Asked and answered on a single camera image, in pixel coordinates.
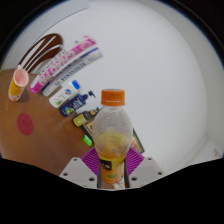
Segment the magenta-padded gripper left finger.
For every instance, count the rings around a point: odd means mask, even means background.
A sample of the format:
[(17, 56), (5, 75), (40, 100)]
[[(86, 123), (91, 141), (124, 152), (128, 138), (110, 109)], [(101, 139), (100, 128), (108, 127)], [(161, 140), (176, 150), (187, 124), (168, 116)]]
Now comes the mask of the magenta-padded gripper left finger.
[(99, 187), (100, 164), (96, 150), (91, 148), (82, 157), (73, 157), (60, 177), (81, 187)]

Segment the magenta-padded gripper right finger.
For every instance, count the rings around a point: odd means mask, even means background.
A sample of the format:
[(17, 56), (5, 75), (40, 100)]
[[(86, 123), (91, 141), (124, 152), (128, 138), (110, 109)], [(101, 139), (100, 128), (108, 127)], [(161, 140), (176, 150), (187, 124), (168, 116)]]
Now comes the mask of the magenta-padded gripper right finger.
[(130, 148), (125, 158), (124, 183), (126, 187), (143, 187), (163, 176), (163, 171), (152, 157), (144, 157)]

